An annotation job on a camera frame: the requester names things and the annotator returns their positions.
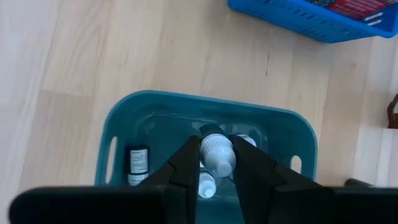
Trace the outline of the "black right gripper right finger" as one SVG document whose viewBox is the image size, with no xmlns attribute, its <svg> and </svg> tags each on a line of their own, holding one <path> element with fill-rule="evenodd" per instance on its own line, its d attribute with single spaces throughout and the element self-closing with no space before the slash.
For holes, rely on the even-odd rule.
<svg viewBox="0 0 398 224">
<path fill-rule="evenodd" d="M 398 189 L 325 187 L 232 136 L 245 224 L 398 224 Z"/>
</svg>

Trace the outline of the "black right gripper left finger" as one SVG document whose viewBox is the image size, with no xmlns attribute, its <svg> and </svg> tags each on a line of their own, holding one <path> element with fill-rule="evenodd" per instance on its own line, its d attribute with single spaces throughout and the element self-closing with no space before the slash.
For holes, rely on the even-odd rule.
<svg viewBox="0 0 398 224">
<path fill-rule="evenodd" d="M 198 136 L 135 187 L 39 187 L 9 207 L 11 224 L 195 224 Z"/>
</svg>

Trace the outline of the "green label dropper bottle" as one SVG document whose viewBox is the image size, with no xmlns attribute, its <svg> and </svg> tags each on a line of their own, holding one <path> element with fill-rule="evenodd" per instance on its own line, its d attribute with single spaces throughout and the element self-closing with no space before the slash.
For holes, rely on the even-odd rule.
<svg viewBox="0 0 398 224">
<path fill-rule="evenodd" d="M 202 126 L 200 133 L 202 164 L 215 177 L 230 176 L 236 166 L 236 156 L 227 134 L 216 124 Z"/>
</svg>

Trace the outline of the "teal plastic bin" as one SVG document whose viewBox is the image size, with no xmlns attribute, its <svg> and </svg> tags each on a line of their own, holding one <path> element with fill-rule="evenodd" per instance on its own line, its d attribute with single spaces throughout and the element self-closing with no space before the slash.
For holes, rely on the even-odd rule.
<svg viewBox="0 0 398 224">
<path fill-rule="evenodd" d="M 269 106 L 184 95 L 138 91 L 120 100 L 104 123 L 95 184 L 127 184 L 126 146 L 146 148 L 149 172 L 157 171 L 200 128 L 245 134 L 257 147 L 285 166 L 301 160 L 301 174 L 315 179 L 317 138 L 298 113 Z"/>
</svg>

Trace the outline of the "brown foil pouch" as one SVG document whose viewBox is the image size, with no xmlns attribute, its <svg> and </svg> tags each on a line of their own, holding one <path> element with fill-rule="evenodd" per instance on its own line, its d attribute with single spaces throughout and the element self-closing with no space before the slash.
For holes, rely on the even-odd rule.
<svg viewBox="0 0 398 224">
<path fill-rule="evenodd" d="M 398 129 L 398 94 L 387 107 L 388 128 Z"/>
</svg>

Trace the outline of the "blue plastic basket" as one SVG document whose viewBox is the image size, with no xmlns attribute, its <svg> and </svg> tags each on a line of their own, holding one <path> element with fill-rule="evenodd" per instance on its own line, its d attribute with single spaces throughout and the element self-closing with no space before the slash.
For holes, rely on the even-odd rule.
<svg viewBox="0 0 398 224">
<path fill-rule="evenodd" d="M 324 43 L 398 34 L 398 4 L 365 19 L 352 19 L 306 0 L 228 0 L 231 9 Z"/>
</svg>

